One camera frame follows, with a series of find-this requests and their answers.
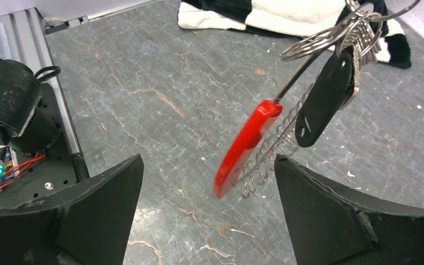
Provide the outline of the keyring loop with red tag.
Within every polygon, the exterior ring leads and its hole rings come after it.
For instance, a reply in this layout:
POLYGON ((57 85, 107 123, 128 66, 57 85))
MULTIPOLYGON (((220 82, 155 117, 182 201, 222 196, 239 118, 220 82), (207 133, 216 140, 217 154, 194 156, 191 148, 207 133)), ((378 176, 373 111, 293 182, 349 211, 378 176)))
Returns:
POLYGON ((249 197, 256 191, 257 185, 265 183, 271 161, 275 160, 278 154, 291 156, 301 148, 295 137, 295 122, 314 83, 280 125, 274 126, 274 122, 283 112, 283 97, 325 50, 333 48, 333 54, 339 55, 346 47, 354 47, 352 81, 339 111, 348 106, 358 93, 361 67, 376 61, 376 54, 381 49, 379 39, 384 22, 409 12, 418 5, 418 1, 413 1, 406 8, 391 15, 377 13, 371 3, 358 4, 355 1, 347 1, 346 5, 350 13, 335 26, 302 39, 281 53, 281 59, 284 61, 304 61, 275 98, 260 102, 237 134, 215 176, 212 190, 217 198, 222 198, 239 183, 243 185, 240 188, 241 195, 244 198, 249 197), (274 133, 269 132, 272 128, 275 129, 274 133))

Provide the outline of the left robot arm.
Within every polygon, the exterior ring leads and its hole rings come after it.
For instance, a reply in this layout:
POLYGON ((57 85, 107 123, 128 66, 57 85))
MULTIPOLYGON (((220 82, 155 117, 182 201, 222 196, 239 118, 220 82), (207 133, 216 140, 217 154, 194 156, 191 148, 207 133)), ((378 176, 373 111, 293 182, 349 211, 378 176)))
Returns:
POLYGON ((48 66, 34 73, 21 62, 0 58, 0 145, 36 153, 58 141, 60 126, 38 104, 47 80, 60 72, 48 66))

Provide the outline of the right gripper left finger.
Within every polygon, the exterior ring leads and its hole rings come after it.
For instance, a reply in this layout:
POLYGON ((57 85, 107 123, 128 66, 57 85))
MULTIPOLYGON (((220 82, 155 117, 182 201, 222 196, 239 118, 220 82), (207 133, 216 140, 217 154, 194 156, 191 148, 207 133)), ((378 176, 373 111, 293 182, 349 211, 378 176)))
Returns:
POLYGON ((140 155, 51 195, 0 209, 0 264, 122 264, 144 173, 140 155))

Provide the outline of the key with black head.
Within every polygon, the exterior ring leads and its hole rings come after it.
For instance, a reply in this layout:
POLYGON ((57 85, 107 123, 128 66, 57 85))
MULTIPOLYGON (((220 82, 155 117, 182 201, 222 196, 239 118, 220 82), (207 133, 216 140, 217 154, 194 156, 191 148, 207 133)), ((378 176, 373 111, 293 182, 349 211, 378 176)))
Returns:
POLYGON ((339 55, 334 53, 325 63, 295 122, 295 137, 300 147, 312 146, 348 95, 352 81, 354 47, 339 55))

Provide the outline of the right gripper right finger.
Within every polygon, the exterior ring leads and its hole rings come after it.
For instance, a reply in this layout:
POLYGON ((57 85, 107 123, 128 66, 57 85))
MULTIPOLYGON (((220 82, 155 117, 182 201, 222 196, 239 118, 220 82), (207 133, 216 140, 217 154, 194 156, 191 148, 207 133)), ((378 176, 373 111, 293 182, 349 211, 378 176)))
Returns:
POLYGON ((424 209, 380 199, 278 155, 274 173, 298 264, 424 264, 424 209))

